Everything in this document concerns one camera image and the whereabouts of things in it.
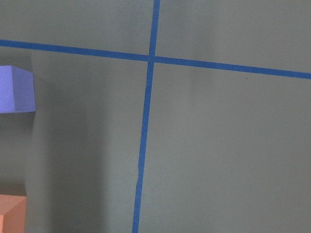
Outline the orange foam block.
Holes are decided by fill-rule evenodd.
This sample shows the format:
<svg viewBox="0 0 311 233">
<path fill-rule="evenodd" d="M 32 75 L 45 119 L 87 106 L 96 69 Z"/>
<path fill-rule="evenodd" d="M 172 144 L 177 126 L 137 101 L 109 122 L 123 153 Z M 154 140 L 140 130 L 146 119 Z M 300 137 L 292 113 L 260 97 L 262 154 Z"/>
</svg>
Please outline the orange foam block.
<svg viewBox="0 0 311 233">
<path fill-rule="evenodd" d="M 24 233 L 26 220 L 26 196 L 0 196 L 0 232 Z"/>
</svg>

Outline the purple foam block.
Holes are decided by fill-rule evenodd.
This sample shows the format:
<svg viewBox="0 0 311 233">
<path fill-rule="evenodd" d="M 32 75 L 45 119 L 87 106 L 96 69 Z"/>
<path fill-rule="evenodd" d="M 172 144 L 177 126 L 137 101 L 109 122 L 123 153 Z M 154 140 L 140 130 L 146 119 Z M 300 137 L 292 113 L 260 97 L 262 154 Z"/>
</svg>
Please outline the purple foam block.
<svg viewBox="0 0 311 233">
<path fill-rule="evenodd" d="M 35 112 L 34 77 L 15 66 L 0 67 L 0 112 Z"/>
</svg>

